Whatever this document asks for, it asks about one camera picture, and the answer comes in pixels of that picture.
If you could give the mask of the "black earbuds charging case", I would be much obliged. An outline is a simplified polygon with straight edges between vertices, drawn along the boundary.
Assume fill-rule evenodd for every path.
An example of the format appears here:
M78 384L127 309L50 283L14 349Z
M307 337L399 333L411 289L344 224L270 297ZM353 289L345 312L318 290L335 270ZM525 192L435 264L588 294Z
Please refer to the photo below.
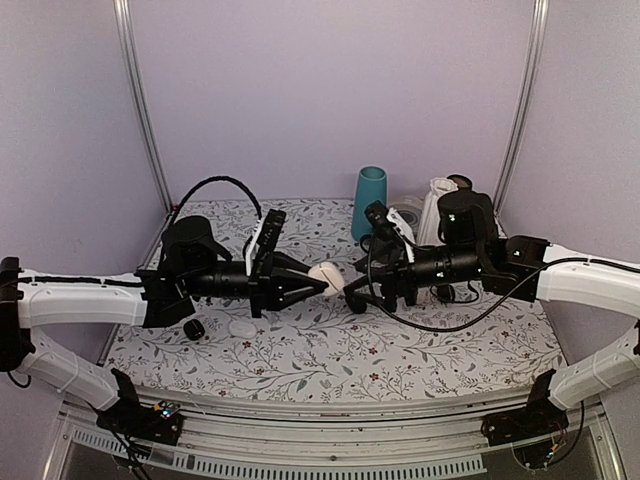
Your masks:
M346 296L346 302L349 309L356 315L366 312L367 302L357 296Z

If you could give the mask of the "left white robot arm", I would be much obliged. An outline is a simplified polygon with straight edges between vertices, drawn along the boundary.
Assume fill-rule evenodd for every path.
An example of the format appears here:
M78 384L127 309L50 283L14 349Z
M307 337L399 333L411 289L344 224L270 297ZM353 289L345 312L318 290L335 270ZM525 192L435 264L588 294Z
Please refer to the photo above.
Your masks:
M107 371L44 335L44 325L97 323L167 328L194 314L202 298L246 299L251 315L281 311L316 295L335 295L344 281L333 265L309 267L276 249L285 214L258 222L247 257L233 259L210 222L188 216L161 237L154 270L111 277L45 275L16 257L1 262L1 370L37 377L88 402L128 434L148 426L130 378Z

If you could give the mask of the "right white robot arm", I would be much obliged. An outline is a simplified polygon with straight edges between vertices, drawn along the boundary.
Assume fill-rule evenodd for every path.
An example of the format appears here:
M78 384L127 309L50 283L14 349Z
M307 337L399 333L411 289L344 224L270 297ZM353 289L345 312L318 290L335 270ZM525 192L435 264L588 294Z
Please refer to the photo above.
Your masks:
M380 201L365 209L373 227L366 258L356 262L363 277L344 287L353 313L375 305L389 317L430 333L453 333L479 323L509 298L534 302L569 302L609 310L639 319L639 264L578 253L545 239L499 237L491 199L469 189L456 190L437 201L443 245L418 246L400 227L401 217ZM377 240L386 242L388 261L372 267ZM407 306L418 290L479 281L485 292L500 298L477 318L458 327L414 324L395 315L397 300ZM557 411L566 411L586 397L639 375L639 327L629 329L612 344L586 359L536 379L517 415L517 427L537 436L552 424Z

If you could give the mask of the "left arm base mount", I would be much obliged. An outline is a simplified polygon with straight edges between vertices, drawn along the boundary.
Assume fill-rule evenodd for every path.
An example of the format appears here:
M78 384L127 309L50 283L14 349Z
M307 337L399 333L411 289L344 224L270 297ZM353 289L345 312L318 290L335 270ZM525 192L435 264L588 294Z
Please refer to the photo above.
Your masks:
M110 373L117 382L118 400L108 409L97 411L96 425L125 437L176 446L184 423L180 406L165 400L144 406L128 375L115 368Z

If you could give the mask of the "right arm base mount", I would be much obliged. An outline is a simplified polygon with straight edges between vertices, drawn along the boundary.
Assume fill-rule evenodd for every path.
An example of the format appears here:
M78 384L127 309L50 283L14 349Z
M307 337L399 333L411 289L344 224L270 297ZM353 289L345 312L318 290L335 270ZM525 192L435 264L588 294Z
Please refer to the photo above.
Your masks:
M555 369L541 374L534 382L523 407L485 415L480 432L490 446L523 441L551 434L568 427L566 411L549 399Z

